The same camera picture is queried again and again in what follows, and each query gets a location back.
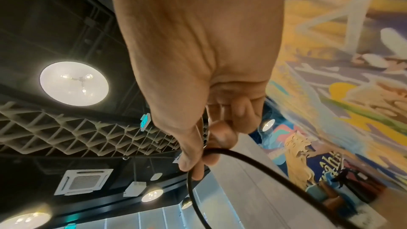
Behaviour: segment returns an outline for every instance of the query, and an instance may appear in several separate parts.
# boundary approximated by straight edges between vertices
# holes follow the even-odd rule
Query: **air conditioning unit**
[[[54,195],[77,195],[102,189],[113,169],[68,170]]]

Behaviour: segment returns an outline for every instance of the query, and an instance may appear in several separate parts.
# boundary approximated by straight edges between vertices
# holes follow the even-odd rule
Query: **white lattice panel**
[[[0,106],[0,152],[12,148],[21,154],[56,149],[66,155],[90,151],[98,156],[150,155],[179,149],[176,139],[151,127],[141,132],[138,126],[50,114],[43,110],[18,107],[15,102]]]

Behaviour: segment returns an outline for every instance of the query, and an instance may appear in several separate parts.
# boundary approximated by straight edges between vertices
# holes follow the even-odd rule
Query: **colorful mural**
[[[329,178],[352,163],[364,170],[359,179],[374,178],[386,196],[407,199],[407,0],[286,0],[266,91],[287,120],[254,138],[296,185],[324,182],[337,191]],[[352,185],[354,193],[359,186]],[[380,209],[362,203],[365,213]]]

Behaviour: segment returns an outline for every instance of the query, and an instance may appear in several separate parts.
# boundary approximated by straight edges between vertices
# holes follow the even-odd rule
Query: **black cable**
[[[222,154],[222,155],[231,156],[231,157],[239,159],[240,161],[243,161],[249,165],[252,165],[255,168],[257,168],[260,171],[267,174],[268,176],[270,176],[271,178],[275,179],[280,184],[287,187],[291,192],[293,192],[298,197],[300,197],[301,199],[306,201],[308,204],[313,206],[316,210],[321,212],[327,219],[329,219],[335,226],[341,226],[345,229],[360,229],[359,227],[354,225],[352,222],[349,222],[348,220],[340,217],[336,213],[329,210],[326,206],[324,206],[322,203],[315,200],[311,195],[309,195],[308,193],[303,191],[301,188],[297,187],[295,184],[290,182],[288,179],[284,178],[283,176],[279,175],[277,172],[273,171],[272,169],[268,168],[267,166],[263,165],[262,163],[257,162],[256,160],[254,160],[248,156],[242,155],[235,151],[222,149],[222,148],[209,148],[209,149],[206,148],[203,150],[204,156],[209,155],[209,154]],[[212,229],[211,226],[209,226],[208,222],[205,220],[202,213],[200,212],[198,204],[196,202],[196,199],[195,199],[195,196],[193,193],[193,188],[192,188],[192,171],[193,171],[193,169],[188,172],[188,176],[187,176],[187,188],[188,188],[188,194],[192,201],[192,206],[193,206],[199,220],[205,227],[205,229]]]

